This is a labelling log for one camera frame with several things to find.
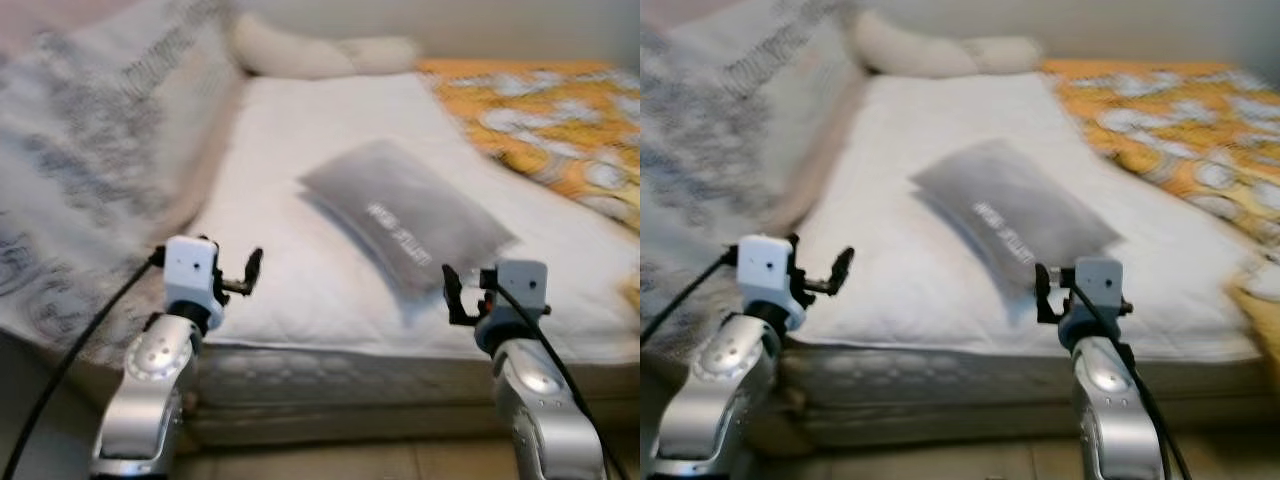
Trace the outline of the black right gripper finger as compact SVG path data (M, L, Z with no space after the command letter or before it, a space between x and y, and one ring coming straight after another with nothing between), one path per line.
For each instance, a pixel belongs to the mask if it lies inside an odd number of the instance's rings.
M467 314L461 300L463 285L458 273L451 265L444 264L442 266L442 275L444 280L445 306L449 315L448 323L456 326L475 326L476 317Z
M1034 284L1034 297L1036 297L1036 311L1037 323L1039 324L1059 324L1061 321L1061 315L1056 314L1050 303L1050 293L1053 287L1053 280L1050 274L1050 269L1042 262L1034 265L1036 269L1036 284Z

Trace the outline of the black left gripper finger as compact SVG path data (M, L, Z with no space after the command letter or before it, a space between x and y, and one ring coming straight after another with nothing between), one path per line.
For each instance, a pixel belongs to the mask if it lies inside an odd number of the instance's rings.
M252 294L256 288L261 273L261 264L264 257L264 250L256 248L248 257L244 271L241 279L230 279L228 282L228 291L230 293L237 293L241 296Z
M820 293L827 296L837 294L845 282L849 278L850 265L855 259L856 250L852 247L844 248L836 260L832 262L829 269L829 275L826 279L809 280L808 291L813 293Z

